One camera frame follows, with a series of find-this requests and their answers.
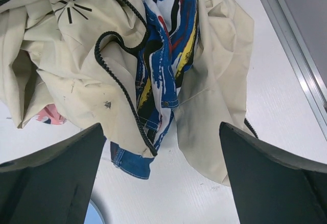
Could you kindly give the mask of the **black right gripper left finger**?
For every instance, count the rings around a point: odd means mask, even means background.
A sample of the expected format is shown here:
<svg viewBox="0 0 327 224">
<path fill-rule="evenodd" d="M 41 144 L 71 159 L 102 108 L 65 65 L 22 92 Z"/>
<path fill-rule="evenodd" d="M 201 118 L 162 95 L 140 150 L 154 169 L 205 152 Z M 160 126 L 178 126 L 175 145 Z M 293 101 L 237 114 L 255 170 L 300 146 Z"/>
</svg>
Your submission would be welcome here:
<svg viewBox="0 0 327 224">
<path fill-rule="evenodd" d="M 97 123 L 1 164 L 1 223 L 84 223 L 105 144 Z"/>
</svg>

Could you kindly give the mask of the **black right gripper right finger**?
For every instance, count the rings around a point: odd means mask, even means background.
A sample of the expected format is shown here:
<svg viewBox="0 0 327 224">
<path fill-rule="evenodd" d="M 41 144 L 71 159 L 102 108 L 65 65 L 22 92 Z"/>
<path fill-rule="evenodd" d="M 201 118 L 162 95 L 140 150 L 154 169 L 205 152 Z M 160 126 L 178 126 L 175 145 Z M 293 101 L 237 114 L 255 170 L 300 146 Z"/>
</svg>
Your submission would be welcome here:
<svg viewBox="0 0 327 224">
<path fill-rule="evenodd" d="M 222 122 L 219 135 L 240 223 L 326 223 L 326 165 Z"/>
</svg>

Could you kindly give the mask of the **beige zippered cloth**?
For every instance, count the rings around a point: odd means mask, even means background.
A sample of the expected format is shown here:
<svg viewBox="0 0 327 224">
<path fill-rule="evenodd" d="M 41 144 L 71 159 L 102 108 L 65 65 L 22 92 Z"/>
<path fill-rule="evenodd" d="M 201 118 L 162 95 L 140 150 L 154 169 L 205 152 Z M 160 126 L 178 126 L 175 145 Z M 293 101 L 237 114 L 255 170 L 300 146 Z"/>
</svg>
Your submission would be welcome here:
<svg viewBox="0 0 327 224">
<path fill-rule="evenodd" d="M 204 177 L 229 185 L 219 125 L 246 124 L 254 22 L 235 0 L 196 0 L 199 37 L 173 109 L 177 142 Z M 142 0 L 1 0 L 1 101 L 23 128 L 48 104 L 80 128 L 102 125 L 112 163 L 143 180 L 136 52 L 147 38 Z"/>
</svg>

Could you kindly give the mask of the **blue patterned cloth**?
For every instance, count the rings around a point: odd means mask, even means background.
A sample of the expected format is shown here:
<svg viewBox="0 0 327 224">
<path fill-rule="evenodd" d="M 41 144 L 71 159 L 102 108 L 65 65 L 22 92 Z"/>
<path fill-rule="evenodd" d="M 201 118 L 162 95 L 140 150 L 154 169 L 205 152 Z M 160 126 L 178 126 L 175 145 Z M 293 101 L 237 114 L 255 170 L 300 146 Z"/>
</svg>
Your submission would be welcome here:
<svg viewBox="0 0 327 224">
<path fill-rule="evenodd" d="M 136 52 L 136 107 L 142 141 L 159 150 L 174 118 L 199 37 L 196 0 L 142 0 L 147 38 Z"/>
</svg>

